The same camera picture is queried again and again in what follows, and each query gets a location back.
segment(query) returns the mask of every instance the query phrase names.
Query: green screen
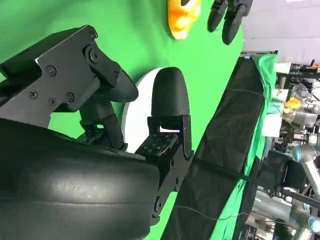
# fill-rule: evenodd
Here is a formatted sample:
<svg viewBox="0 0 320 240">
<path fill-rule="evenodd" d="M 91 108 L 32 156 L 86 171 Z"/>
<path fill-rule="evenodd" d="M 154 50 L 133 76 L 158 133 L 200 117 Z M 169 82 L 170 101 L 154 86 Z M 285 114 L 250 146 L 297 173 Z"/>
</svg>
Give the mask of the green screen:
<svg viewBox="0 0 320 240">
<path fill-rule="evenodd" d="M 181 69 L 189 94 L 195 150 L 243 46 L 242 31 L 229 46 L 222 42 L 222 24 L 213 33 L 207 31 L 212 4 L 213 0 L 202 1 L 201 15 L 189 37 L 176 41 L 168 29 L 167 0 L 1 0 L 0 63 L 51 33 L 92 25 L 100 49 L 134 81 L 154 68 Z M 123 105 L 117 103 L 114 108 L 120 117 Z M 49 127 L 77 137 L 83 132 L 79 120 L 78 113 L 54 113 Z M 171 194 L 160 223 L 151 228 L 147 239 L 160 239 L 175 197 Z"/>
</svg>

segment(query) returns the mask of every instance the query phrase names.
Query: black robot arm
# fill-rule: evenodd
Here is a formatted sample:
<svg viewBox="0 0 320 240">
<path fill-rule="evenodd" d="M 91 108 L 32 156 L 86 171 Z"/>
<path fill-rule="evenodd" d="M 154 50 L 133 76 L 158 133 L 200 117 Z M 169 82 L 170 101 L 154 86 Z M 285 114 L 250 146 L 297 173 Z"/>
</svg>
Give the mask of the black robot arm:
<svg viewBox="0 0 320 240">
<path fill-rule="evenodd" d="M 141 239 L 188 172 L 194 152 L 182 72 L 158 73 L 149 136 L 135 154 L 125 152 L 111 102 L 134 101 L 138 90 L 97 37 L 89 25 L 54 33 L 0 64 L 4 239 Z M 77 110 L 78 139 L 47 129 L 51 113 Z"/>
</svg>

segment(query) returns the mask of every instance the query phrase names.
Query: yellow toy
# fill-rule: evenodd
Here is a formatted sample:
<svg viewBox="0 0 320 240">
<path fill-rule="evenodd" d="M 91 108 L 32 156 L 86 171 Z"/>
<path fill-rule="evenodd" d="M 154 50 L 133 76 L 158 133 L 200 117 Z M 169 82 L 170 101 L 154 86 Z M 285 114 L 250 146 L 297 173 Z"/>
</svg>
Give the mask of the yellow toy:
<svg viewBox="0 0 320 240">
<path fill-rule="evenodd" d="M 184 40 L 201 12 L 202 0 L 168 0 L 168 23 L 173 37 Z"/>
<path fill-rule="evenodd" d="M 290 100 L 284 104 L 285 109 L 298 109 L 301 107 L 301 102 L 295 97 L 290 97 Z"/>
</svg>

